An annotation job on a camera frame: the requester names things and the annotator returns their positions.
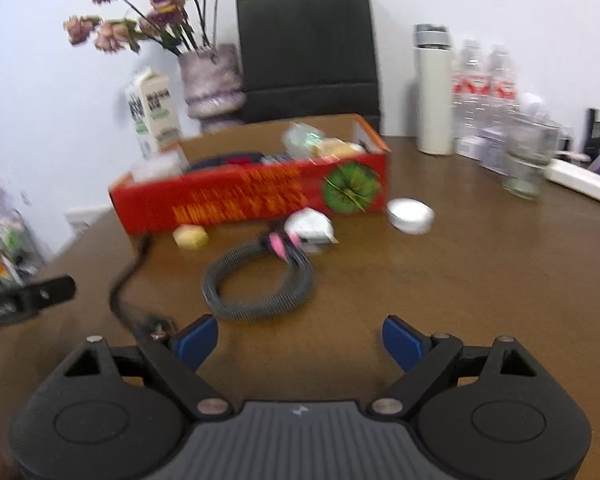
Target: blue gripper pad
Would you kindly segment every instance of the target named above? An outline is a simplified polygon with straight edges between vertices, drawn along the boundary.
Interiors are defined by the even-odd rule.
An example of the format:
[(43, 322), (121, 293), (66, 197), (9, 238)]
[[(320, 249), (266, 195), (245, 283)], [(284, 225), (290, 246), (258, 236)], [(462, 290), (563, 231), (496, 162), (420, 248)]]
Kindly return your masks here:
[(431, 350), (431, 339), (397, 316), (389, 316), (384, 320), (382, 344), (404, 372), (418, 364)]
[(171, 351), (187, 368), (194, 372), (200, 368), (218, 344), (218, 322), (207, 314), (171, 338)]

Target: gray coiled spring cord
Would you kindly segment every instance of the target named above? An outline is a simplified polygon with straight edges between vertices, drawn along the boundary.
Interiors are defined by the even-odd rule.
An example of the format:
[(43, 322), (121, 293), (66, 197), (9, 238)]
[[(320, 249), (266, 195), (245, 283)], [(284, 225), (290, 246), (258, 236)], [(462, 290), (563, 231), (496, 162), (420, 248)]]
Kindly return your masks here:
[(285, 280), (279, 291), (250, 303), (227, 303), (218, 287), (231, 272), (242, 264), (264, 254), (275, 254), (269, 240), (250, 240), (231, 249), (214, 262), (202, 280), (202, 294), (216, 317), (237, 322), (253, 322), (278, 316), (303, 304), (314, 288), (314, 268), (306, 255), (281, 234), (288, 257)]

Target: white power strip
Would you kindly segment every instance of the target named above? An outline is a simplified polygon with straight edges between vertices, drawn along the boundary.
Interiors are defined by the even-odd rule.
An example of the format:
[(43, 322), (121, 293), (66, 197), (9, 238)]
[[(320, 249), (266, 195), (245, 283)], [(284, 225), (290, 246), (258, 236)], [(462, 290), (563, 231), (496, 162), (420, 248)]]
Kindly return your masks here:
[(547, 180), (600, 201), (600, 175), (563, 160), (552, 160), (545, 170)]

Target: white box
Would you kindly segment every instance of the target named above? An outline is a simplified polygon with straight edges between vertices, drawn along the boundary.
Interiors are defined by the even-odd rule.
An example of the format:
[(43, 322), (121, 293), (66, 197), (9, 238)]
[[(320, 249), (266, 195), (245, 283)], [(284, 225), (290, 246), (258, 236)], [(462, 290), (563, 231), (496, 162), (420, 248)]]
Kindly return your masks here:
[(470, 135), (458, 139), (456, 144), (456, 153), (458, 155), (467, 156), (475, 160), (482, 158), (482, 147), (484, 146), (484, 139), (476, 135)]
[(182, 138), (167, 76), (147, 68), (126, 88), (126, 100), (144, 158)]

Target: wooden table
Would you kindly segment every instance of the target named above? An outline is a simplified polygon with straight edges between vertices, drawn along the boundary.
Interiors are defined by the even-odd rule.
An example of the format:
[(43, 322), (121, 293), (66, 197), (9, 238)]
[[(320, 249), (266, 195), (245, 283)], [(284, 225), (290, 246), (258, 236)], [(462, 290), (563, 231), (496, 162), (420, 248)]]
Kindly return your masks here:
[[(400, 376), (380, 340), (389, 314), (466, 344), (514, 335), (589, 416), (593, 444), (578, 478), (600, 480), (600, 203), (553, 184), (541, 203), (527, 202), (473, 160), (433, 158), (408, 140), (389, 141), (391, 194), (430, 205), (432, 232), (402, 234), (382, 215), (336, 218), (340, 244), (313, 258), (311, 300), (251, 326), (220, 322), (218, 348), (200, 376), (236, 403), (358, 398), (364, 404)], [(210, 229), (210, 243), (199, 252), (180, 251), (170, 234), (159, 235), (126, 298), (186, 325), (208, 312), (200, 293), (205, 269), (263, 228), (254, 222)], [(132, 255), (112, 213), (43, 273), (72, 275), (78, 295), (0, 330), (2, 427), (86, 336), (132, 342), (107, 306), (109, 285)], [(254, 263), (230, 280), (226, 293), (259, 296), (283, 271), (273, 258)]]

